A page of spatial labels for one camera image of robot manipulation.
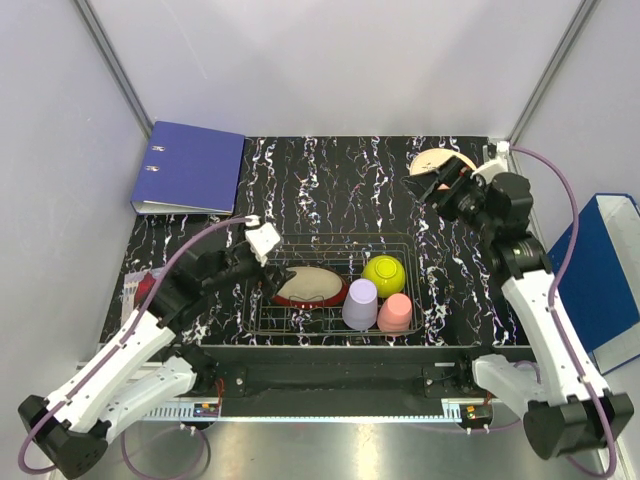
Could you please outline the lavender plastic cup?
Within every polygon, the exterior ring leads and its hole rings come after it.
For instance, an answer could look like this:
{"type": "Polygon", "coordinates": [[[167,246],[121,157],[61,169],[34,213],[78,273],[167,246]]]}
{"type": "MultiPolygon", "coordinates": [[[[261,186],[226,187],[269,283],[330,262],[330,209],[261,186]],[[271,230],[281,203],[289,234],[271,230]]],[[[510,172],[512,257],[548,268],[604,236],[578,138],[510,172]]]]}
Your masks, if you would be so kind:
{"type": "Polygon", "coordinates": [[[342,307],[342,319],[351,329],[366,331],[377,319],[378,292],[375,284],[367,279],[355,280],[349,287],[342,307]]]}

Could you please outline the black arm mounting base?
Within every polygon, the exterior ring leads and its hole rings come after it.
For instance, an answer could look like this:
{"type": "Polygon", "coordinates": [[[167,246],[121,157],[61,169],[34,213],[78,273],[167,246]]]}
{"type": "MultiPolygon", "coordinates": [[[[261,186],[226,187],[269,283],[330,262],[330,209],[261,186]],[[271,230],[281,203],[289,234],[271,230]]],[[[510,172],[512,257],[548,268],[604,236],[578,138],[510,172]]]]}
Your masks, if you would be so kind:
{"type": "Polygon", "coordinates": [[[411,417],[443,413],[443,399],[484,401],[470,365],[491,348],[231,346],[204,348],[224,380],[226,418],[411,417]]]}

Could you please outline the red oval baking dish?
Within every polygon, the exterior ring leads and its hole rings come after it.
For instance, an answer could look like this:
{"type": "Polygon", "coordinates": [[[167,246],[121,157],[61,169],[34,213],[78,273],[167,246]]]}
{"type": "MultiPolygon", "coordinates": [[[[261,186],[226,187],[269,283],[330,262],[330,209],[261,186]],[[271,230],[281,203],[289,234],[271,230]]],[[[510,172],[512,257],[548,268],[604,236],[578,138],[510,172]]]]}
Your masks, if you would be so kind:
{"type": "Polygon", "coordinates": [[[287,267],[296,276],[288,281],[272,302],[301,310],[340,306],[347,295],[346,280],[334,270],[318,266],[287,267]]]}

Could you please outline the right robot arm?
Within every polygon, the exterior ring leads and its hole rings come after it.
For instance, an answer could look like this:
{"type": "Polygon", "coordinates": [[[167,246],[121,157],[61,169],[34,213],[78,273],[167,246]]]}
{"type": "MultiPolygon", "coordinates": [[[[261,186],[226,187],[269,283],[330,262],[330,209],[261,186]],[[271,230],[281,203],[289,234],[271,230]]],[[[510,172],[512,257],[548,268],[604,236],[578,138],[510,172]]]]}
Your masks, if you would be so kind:
{"type": "Polygon", "coordinates": [[[454,371],[466,396],[486,390],[523,422],[542,459],[596,449],[614,457],[615,440],[634,414],[626,393],[615,394],[594,367],[558,292],[542,244],[529,232],[530,182],[494,159],[481,167],[454,152],[419,154],[404,183],[417,202],[479,234],[486,268],[529,340],[539,373],[518,369],[501,354],[470,359],[454,371]]]}

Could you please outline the pink plastic cup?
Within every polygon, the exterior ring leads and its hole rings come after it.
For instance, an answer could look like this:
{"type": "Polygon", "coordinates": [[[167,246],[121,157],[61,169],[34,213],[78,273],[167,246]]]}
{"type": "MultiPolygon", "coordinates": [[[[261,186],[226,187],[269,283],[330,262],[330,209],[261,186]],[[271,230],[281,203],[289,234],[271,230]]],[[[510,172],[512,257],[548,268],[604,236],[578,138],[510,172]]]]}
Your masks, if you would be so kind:
{"type": "Polygon", "coordinates": [[[407,331],[412,319],[412,301],[403,294],[396,293],[383,303],[377,318],[377,326],[383,332],[407,331]]]}

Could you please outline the yellow-green bowl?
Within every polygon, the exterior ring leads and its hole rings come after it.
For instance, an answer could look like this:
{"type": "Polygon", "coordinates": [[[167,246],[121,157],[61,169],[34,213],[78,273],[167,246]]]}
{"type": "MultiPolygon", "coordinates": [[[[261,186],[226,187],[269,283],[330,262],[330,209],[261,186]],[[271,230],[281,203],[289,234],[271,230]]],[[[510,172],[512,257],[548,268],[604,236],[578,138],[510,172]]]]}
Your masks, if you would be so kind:
{"type": "Polygon", "coordinates": [[[361,277],[375,285],[378,296],[382,299],[401,293],[406,283],[403,264],[389,255],[371,258],[365,265],[361,277]]]}

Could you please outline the cream and pink plate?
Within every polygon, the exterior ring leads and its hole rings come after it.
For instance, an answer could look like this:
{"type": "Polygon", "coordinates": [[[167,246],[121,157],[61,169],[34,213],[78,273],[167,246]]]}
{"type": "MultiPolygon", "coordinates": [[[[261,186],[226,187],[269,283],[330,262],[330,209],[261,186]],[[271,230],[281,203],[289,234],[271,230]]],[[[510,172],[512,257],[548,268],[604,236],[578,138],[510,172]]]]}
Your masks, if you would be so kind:
{"type": "MultiPolygon", "coordinates": [[[[476,165],[464,154],[456,152],[447,148],[432,148],[425,150],[415,156],[409,165],[409,175],[419,175],[423,173],[436,172],[437,168],[441,166],[449,157],[458,156],[467,165],[468,169],[475,170],[476,165]]],[[[448,189],[447,183],[442,183],[439,187],[440,190],[448,189]]]]}

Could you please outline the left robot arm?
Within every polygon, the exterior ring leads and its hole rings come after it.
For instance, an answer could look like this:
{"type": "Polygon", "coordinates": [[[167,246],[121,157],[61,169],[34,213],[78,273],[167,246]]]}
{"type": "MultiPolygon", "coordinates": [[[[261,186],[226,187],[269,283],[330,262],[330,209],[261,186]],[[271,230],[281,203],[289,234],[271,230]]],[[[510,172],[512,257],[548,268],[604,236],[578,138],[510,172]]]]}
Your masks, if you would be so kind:
{"type": "Polygon", "coordinates": [[[27,431],[21,447],[37,446],[52,469],[77,479],[116,437],[165,401],[218,388],[217,362],[197,345],[182,346],[142,379],[131,378],[206,310],[214,293],[245,280],[277,292],[291,277],[270,261],[281,242],[263,227],[230,249],[196,254],[193,241],[183,245],[119,332],[80,371],[49,395],[30,395],[19,405],[27,431]]]}

